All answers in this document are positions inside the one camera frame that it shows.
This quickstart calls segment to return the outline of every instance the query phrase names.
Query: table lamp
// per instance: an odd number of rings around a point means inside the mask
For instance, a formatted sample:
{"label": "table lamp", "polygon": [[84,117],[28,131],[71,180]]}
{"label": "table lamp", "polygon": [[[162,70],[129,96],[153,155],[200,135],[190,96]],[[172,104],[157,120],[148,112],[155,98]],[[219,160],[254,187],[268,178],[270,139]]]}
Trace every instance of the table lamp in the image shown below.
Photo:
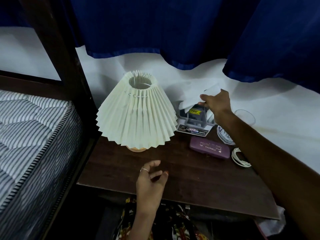
{"label": "table lamp", "polygon": [[101,104],[97,125],[109,141],[141,152],[174,135],[175,110],[154,76],[127,72]]}

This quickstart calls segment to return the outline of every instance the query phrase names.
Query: brown tabletop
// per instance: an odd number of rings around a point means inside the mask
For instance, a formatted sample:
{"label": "brown tabletop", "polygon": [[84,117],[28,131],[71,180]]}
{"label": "brown tabletop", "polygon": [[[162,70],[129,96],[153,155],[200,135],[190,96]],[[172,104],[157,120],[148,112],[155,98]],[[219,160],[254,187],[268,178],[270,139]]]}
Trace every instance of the brown tabletop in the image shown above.
{"label": "brown tabletop", "polygon": [[[193,151],[190,137],[175,132],[165,145],[135,153],[101,136],[77,184],[135,194],[142,165],[161,160],[157,170],[169,171],[163,199],[278,219],[271,191],[251,167]],[[221,142],[215,128],[206,138]]]}

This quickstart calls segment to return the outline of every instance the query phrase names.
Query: wooden lamp base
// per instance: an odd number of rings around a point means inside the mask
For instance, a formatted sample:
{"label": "wooden lamp base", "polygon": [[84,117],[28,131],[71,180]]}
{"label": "wooden lamp base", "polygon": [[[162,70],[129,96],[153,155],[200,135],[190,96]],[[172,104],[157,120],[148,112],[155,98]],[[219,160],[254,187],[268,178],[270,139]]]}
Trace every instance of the wooden lamp base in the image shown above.
{"label": "wooden lamp base", "polygon": [[130,151],[132,152],[144,152],[146,150],[146,148],[141,148],[141,149],[137,149],[137,148],[129,148],[127,145],[126,145],[127,149],[129,149]]}

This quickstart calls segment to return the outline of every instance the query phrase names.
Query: purple glasses case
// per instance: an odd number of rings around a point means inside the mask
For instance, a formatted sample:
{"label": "purple glasses case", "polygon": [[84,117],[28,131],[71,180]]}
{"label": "purple glasses case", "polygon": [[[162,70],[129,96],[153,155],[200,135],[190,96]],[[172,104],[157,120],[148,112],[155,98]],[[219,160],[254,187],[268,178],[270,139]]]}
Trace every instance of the purple glasses case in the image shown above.
{"label": "purple glasses case", "polygon": [[227,145],[198,136],[191,137],[190,148],[197,152],[206,153],[218,158],[227,159],[230,157],[230,149]]}

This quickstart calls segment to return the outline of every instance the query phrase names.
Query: bed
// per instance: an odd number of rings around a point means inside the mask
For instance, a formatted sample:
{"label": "bed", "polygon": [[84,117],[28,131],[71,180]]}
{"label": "bed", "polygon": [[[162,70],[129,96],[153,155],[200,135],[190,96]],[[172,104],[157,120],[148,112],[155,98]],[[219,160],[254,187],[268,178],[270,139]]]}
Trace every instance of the bed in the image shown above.
{"label": "bed", "polygon": [[46,237],[99,134],[60,7],[19,2],[61,80],[0,71],[1,240]]}

